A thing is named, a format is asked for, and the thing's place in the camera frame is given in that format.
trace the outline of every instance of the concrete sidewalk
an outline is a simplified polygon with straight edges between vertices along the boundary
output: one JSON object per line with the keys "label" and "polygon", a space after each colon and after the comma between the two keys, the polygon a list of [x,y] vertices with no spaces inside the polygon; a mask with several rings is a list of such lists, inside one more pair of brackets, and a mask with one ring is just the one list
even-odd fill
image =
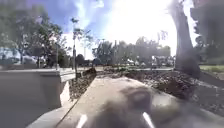
{"label": "concrete sidewalk", "polygon": [[[144,111],[150,114],[156,128],[224,127],[222,117],[152,88],[147,87],[142,90],[144,87],[146,85],[141,82],[125,77],[118,79],[97,77],[57,127],[74,128],[80,116],[85,114],[88,117],[86,128],[106,127],[106,122],[111,123],[108,120],[119,121],[119,116],[122,116],[122,119],[129,123],[128,125],[137,128],[140,127],[139,118]],[[111,110],[105,106],[112,108],[113,117],[108,117],[108,113],[105,116],[105,111]]]}

